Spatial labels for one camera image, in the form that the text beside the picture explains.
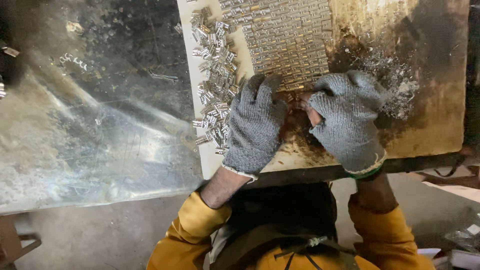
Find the gray knit glove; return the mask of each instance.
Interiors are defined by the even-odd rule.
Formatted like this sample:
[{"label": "gray knit glove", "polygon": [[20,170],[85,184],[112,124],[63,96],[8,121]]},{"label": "gray knit glove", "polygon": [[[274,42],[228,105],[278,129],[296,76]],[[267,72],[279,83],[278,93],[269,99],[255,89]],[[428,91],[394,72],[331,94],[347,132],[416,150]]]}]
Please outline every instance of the gray knit glove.
[{"label": "gray knit glove", "polygon": [[278,133],[287,115],[287,104],[272,100],[282,77],[254,75],[232,100],[230,133],[223,167],[254,180],[275,155]]},{"label": "gray knit glove", "polygon": [[[324,120],[310,130],[354,178],[376,172],[387,154],[373,124],[384,101],[385,89],[360,71],[322,76],[309,99]],[[330,90],[328,96],[323,90]]]}]

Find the worker's left hand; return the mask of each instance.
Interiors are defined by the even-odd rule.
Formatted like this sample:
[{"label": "worker's left hand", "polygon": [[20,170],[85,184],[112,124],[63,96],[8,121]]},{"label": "worker's left hand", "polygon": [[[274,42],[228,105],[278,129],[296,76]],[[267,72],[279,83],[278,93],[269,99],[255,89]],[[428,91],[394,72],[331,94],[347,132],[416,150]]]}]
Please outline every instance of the worker's left hand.
[{"label": "worker's left hand", "polygon": [[287,103],[273,100],[272,94],[282,83],[282,77],[254,75],[232,100],[230,133],[223,167],[254,180],[255,176],[275,155],[278,133],[287,115]]}]

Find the glove cuff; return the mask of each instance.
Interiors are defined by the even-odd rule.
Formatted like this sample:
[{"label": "glove cuff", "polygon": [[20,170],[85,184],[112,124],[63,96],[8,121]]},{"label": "glove cuff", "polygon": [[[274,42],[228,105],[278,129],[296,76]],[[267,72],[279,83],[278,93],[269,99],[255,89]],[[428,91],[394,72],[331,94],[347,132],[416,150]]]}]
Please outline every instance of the glove cuff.
[{"label": "glove cuff", "polygon": [[368,177],[368,176],[376,173],[380,169],[380,167],[383,165],[385,159],[387,159],[387,151],[384,149],[384,154],[381,158],[378,158],[377,153],[375,153],[375,156],[377,157],[377,159],[372,166],[370,166],[366,169],[363,169],[361,171],[356,171],[356,172],[347,171],[347,170],[345,170],[345,171],[348,172],[353,179],[361,179],[361,178]]},{"label": "glove cuff", "polygon": [[222,163],[222,167],[231,171],[231,172],[234,172],[238,175],[241,175],[241,176],[246,176],[246,177],[250,177],[252,180],[249,181],[247,184],[250,184],[250,183],[253,183],[255,182],[255,180],[258,179],[258,176],[256,176],[255,174],[248,174],[248,173],[244,173],[244,172],[239,172],[237,171],[236,169],[232,168],[232,167],[229,167],[229,166],[226,166],[225,164]]}]

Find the pile of metal parts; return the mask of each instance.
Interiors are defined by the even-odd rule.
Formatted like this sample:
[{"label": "pile of metal parts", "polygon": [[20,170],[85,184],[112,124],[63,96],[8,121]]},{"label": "pile of metal parts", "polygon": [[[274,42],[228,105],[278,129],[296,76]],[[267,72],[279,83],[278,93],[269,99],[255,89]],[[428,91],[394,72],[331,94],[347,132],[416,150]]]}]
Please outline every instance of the pile of metal parts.
[{"label": "pile of metal parts", "polygon": [[236,84],[236,52],[226,34],[241,26],[252,57],[253,71],[279,74],[284,83],[278,92],[305,91],[328,72],[324,40],[332,37],[328,0],[221,0],[223,21],[209,21],[208,7],[192,13],[192,34],[201,48],[193,56],[207,62],[200,65],[205,81],[198,95],[205,108],[201,120],[193,126],[208,129],[197,145],[213,142],[215,153],[228,151],[228,114],[231,99],[242,88],[245,78]]},{"label": "pile of metal parts", "polygon": [[237,84],[236,70],[238,63],[234,61],[237,54],[227,42],[226,34],[235,28],[224,22],[209,21],[211,16],[208,7],[192,13],[192,34],[201,48],[193,50],[194,57],[201,57],[206,62],[199,66],[205,73],[205,80],[198,85],[198,95],[205,108],[201,111],[201,120],[194,120],[193,126],[205,128],[204,136],[195,142],[197,145],[213,142],[215,154],[224,155],[228,151],[226,141],[230,128],[228,127],[229,103],[243,87],[245,78]]},{"label": "pile of metal parts", "polygon": [[304,91],[328,72],[328,0],[221,0],[223,20],[241,26],[255,73],[279,74],[278,90]]}]

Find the wrist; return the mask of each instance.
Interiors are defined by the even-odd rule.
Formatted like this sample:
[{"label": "wrist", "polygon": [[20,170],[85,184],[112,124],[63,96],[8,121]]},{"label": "wrist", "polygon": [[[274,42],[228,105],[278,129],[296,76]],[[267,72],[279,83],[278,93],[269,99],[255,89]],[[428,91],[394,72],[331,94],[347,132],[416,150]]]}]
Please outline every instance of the wrist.
[{"label": "wrist", "polygon": [[353,195],[356,203],[363,209],[377,214],[386,214],[398,206],[385,173],[371,181],[356,180],[357,193]]},{"label": "wrist", "polygon": [[208,207],[218,209],[249,180],[250,177],[248,176],[239,175],[220,167],[210,182],[200,192],[200,198]]}]

